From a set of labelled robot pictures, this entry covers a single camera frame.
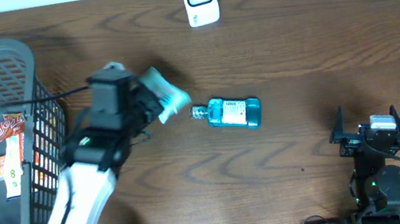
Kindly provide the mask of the teal wet wipes pack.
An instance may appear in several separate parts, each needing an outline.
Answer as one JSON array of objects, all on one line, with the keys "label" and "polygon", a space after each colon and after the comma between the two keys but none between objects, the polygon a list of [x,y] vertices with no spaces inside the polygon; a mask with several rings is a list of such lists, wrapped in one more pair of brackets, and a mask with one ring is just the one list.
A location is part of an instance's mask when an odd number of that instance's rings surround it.
[{"label": "teal wet wipes pack", "polygon": [[165,124],[192,101],[186,91],[169,83],[155,67],[149,68],[138,80],[157,96],[163,107],[158,116],[161,124]]}]

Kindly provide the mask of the blue mouthwash bottle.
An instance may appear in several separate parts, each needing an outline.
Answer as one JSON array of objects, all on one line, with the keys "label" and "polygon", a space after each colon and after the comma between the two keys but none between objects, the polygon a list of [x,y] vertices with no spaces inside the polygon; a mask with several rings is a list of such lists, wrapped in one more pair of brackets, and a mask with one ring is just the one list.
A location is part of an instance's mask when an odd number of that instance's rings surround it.
[{"label": "blue mouthwash bottle", "polygon": [[206,106],[192,106],[189,113],[192,119],[206,120],[213,128],[258,129],[262,124],[262,103],[259,98],[212,98]]}]

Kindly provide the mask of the red Top chocolate bar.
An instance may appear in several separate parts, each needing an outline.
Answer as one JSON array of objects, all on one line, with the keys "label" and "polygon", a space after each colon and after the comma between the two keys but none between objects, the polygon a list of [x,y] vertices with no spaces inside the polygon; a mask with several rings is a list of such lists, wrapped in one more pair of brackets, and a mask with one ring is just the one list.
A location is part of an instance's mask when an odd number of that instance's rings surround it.
[{"label": "red Top chocolate bar", "polygon": [[3,117],[4,121],[0,122],[0,142],[25,132],[25,120],[22,113],[5,114]]}]

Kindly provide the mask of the yellow snack bag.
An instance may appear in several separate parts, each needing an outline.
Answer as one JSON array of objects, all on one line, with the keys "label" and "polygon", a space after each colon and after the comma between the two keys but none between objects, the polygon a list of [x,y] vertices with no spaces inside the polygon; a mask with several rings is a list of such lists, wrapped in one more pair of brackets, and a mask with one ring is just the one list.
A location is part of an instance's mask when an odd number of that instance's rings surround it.
[{"label": "yellow snack bag", "polygon": [[6,138],[6,155],[3,173],[6,184],[6,198],[15,199],[21,195],[22,162],[24,161],[23,133]]}]

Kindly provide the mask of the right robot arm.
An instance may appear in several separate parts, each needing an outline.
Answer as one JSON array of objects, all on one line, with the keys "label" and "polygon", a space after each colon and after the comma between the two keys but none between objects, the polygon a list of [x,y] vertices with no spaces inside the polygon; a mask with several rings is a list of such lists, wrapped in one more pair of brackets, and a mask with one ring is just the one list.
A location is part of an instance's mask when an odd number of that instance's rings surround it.
[{"label": "right robot arm", "polygon": [[356,133],[344,131],[344,116],[337,112],[329,142],[338,144],[341,157],[351,157],[354,170],[349,191],[359,213],[356,219],[400,211],[400,167],[386,158],[400,150],[400,117],[391,106],[389,114],[371,115]]}]

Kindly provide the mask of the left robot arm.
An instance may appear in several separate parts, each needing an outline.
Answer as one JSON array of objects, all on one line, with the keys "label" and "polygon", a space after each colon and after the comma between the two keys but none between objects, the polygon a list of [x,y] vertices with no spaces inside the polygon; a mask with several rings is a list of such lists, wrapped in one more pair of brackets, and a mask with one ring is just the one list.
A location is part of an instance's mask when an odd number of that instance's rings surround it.
[{"label": "left robot arm", "polygon": [[162,111],[156,95],[120,63],[87,79],[89,123],[62,150],[56,201],[48,224],[97,224],[128,159],[131,141]]}]

